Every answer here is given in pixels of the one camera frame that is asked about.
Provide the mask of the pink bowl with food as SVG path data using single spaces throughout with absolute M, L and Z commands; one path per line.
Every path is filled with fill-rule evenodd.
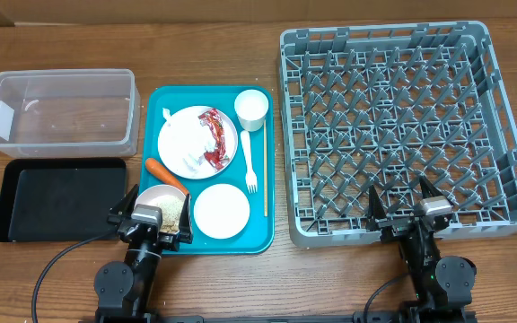
M 159 207 L 162 210 L 161 232 L 176 233 L 180 230 L 180 216 L 186 195 L 171 185 L 155 185 L 141 193 L 136 203 Z

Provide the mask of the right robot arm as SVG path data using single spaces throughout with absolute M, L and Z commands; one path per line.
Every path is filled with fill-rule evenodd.
M 399 310 L 390 314 L 390 322 L 475 322 L 476 314 L 466 311 L 466 307 L 472 303 L 477 267 L 464 257 L 443 257 L 434 238 L 436 232 L 449 226 L 452 202 L 426 177 L 419 178 L 419 185 L 422 200 L 413 206 L 411 215 L 394 219 L 387 217 L 375 187 L 369 187 L 366 229 L 378 231 L 383 243 L 398 243 L 407 272 L 371 295 L 364 306 L 363 321 L 369 318 L 373 300 L 408 276 L 416 299 L 401 302 Z

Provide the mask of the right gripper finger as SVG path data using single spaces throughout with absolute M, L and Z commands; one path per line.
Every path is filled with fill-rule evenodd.
M 369 205 L 366 215 L 367 224 L 365 228 L 367 231 L 378 231 L 382 224 L 386 221 L 387 216 L 375 186 L 369 187 L 368 194 Z
M 443 196 L 443 193 L 439 189 L 437 189 L 434 186 L 434 184 L 428 180 L 426 176 L 419 177 L 419 185 L 421 188 L 423 199 Z

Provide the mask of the red snack wrapper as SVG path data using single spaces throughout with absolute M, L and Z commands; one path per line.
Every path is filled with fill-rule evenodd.
M 211 108 L 198 116 L 202 127 L 207 127 L 214 142 L 205 147 L 204 157 L 216 170 L 222 170 L 224 163 L 230 160 L 226 153 L 223 121 L 219 111 Z

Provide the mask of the white tissue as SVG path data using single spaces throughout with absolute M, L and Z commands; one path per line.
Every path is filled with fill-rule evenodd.
M 205 147 L 214 142 L 198 116 L 211 109 L 191 106 L 175 113 L 162 109 L 164 124 L 158 138 L 158 152 L 163 164 L 182 177 L 197 175 L 205 163 Z

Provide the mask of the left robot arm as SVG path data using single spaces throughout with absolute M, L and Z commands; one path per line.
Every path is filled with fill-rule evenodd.
M 139 187 L 133 188 L 111 209 L 107 222 L 117 227 L 116 235 L 128 244 L 125 259 L 111 261 L 94 278 L 98 295 L 96 322 L 156 322 L 159 315 L 147 308 L 157 267 L 165 251 L 177 252 L 193 240 L 191 196 L 181 205 L 179 230 L 162 232 L 162 210 L 137 202 Z

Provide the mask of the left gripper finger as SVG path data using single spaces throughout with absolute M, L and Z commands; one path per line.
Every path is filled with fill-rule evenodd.
M 135 206 L 138 197 L 139 186 L 135 184 L 130 191 L 110 208 L 107 223 L 121 224 L 125 219 L 129 218 Z
M 191 244 L 193 240 L 193 233 L 191 227 L 190 215 L 191 195 L 187 194 L 182 206 L 180 220 L 179 220 L 179 242 Z

